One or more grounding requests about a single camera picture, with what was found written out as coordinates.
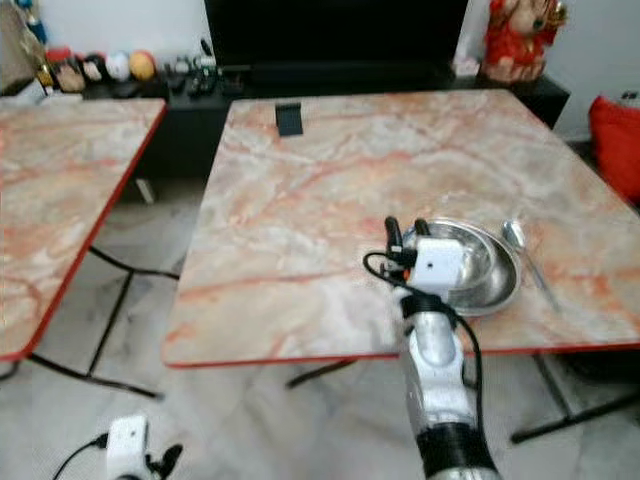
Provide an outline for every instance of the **television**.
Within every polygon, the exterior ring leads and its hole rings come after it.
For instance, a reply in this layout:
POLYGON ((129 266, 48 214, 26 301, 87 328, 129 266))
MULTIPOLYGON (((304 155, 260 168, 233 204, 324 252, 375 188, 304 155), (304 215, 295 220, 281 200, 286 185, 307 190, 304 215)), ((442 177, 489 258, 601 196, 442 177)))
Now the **television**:
POLYGON ((218 66, 447 63, 467 0, 205 0, 218 66))

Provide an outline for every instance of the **white wall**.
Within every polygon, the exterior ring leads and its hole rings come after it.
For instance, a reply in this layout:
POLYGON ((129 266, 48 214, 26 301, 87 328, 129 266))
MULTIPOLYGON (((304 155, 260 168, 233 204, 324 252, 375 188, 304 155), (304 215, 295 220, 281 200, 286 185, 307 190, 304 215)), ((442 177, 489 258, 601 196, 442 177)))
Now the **white wall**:
POLYGON ((51 45, 109 52, 146 49, 159 60, 210 41, 203 0, 40 0, 51 45))
MULTIPOLYGON (((569 23, 547 55, 546 72, 571 92, 555 131, 565 140, 589 137, 588 111, 600 93, 617 99, 640 90, 640 1, 567 0, 569 23)), ((469 0, 459 47, 484 52, 489 0, 469 0)))

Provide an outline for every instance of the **stainless steel bowl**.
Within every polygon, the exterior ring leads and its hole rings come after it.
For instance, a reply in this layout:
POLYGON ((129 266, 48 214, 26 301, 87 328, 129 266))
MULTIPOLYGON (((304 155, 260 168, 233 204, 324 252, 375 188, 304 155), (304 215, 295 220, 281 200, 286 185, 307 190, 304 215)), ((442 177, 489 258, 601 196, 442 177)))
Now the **stainless steel bowl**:
MULTIPOLYGON (((496 252, 491 241, 468 225, 454 220, 438 219, 428 224, 431 236, 458 240, 464 249, 458 286, 449 293, 465 295, 481 288, 488 281, 496 262, 496 252)), ((415 238, 414 229, 410 229, 405 233, 403 242, 413 246, 415 238)))
POLYGON ((481 317, 502 310, 515 298, 520 289, 521 265, 518 255, 501 239, 472 225, 467 228, 484 235, 492 243, 496 263, 482 288, 467 295, 451 291, 449 303, 462 316, 481 317))
MULTIPOLYGON (((459 238, 465 245, 471 238, 479 239, 481 244, 489 247, 484 250, 476 246, 465 255, 465 265, 461 277, 460 287, 449 291, 449 304, 465 317, 490 315, 506 307, 515 297, 520 288, 521 265, 518 256, 511 247, 491 233, 467 223, 447 219, 429 222, 429 229, 434 236, 441 238, 459 238), (450 236, 454 232, 465 231, 470 236, 450 236)), ((405 234, 405 239, 411 242, 415 239, 412 231, 405 234)))

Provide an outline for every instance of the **figurine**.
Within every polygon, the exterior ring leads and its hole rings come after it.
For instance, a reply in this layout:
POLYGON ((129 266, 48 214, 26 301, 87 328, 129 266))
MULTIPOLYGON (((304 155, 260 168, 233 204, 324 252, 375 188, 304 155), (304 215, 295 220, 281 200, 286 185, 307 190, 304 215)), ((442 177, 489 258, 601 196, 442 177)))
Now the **figurine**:
POLYGON ((109 78, 104 55, 99 52, 88 54, 82 59, 84 76, 92 82, 100 82, 109 78))
POLYGON ((557 0, 491 0, 482 72, 502 83, 529 82, 544 69, 544 46, 566 23, 557 0))

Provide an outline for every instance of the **bowl rim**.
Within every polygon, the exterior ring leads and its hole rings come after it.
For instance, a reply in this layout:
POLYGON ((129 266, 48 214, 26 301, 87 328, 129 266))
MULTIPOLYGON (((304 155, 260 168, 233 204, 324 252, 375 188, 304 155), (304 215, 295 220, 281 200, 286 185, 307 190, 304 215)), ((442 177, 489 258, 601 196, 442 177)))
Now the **bowl rim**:
POLYGON ((520 286, 522 283, 522 264, 520 262, 520 257, 517 255, 515 250, 510 245, 503 242, 502 239, 500 239, 499 237, 489 232, 488 230, 485 230, 482 227, 478 227, 470 224, 467 224, 467 226, 469 228, 477 230, 478 233, 486 236, 492 242, 495 242, 498 248, 502 248, 506 252, 506 254, 509 256, 509 259, 511 260, 510 262, 511 266, 515 273, 515 282, 513 283, 513 288, 511 289, 511 292, 509 292, 509 295, 507 295, 507 297, 501 302, 493 306, 475 307, 475 308, 465 308, 465 307, 456 308, 454 305, 452 305, 452 307, 460 315, 467 316, 467 317, 484 317, 484 316, 492 315, 496 312, 499 312, 500 310, 503 310, 504 308, 509 306, 510 303, 513 302, 516 295, 520 291, 520 286))

